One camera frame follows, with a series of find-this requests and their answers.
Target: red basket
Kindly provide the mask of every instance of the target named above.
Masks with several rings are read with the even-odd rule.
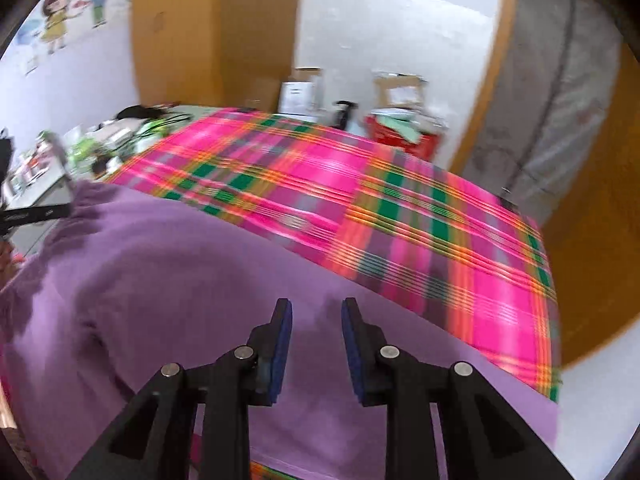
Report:
[[[418,144],[412,144],[408,140],[404,140],[398,133],[391,128],[387,128],[380,124],[375,117],[367,116],[365,118],[367,124],[367,132],[369,136],[380,144],[400,148],[409,155],[417,156],[422,160],[431,162],[433,154],[440,142],[440,136],[433,134],[422,134],[422,139]]]

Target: plaid blanket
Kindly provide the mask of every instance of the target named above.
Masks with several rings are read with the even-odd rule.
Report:
[[[556,294],[540,233],[454,174],[332,128],[225,109],[110,180],[366,286],[557,399]]]

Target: wooden door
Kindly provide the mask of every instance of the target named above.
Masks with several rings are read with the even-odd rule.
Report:
[[[220,1],[132,0],[132,49],[143,104],[220,104]]]
[[[288,80],[298,0],[222,0],[220,70],[225,106],[275,112]]]

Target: metal screw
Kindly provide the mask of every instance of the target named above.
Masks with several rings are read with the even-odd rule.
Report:
[[[160,371],[165,377],[173,377],[180,371],[180,365],[178,363],[169,363],[160,368]]]
[[[380,355],[382,355],[382,357],[386,357],[387,359],[395,359],[400,355],[400,351],[395,346],[386,345],[380,349]]]
[[[234,350],[237,359],[248,359],[254,354],[254,349],[247,345],[239,346]]]
[[[460,376],[468,377],[473,373],[474,368],[469,363],[460,361],[459,363],[456,363],[456,365],[453,367],[453,371],[455,371],[455,373],[457,373]]]

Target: purple shirt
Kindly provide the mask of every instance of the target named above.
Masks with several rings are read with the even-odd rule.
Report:
[[[340,328],[347,296],[418,359],[472,362],[553,442],[555,403],[409,310],[185,204],[89,183],[0,292],[18,424],[50,480],[62,480],[123,408],[120,382],[139,390],[167,362],[215,361],[286,297],[284,386],[273,408],[250,409],[252,460],[305,480],[383,478],[385,408],[361,408],[353,393]]]

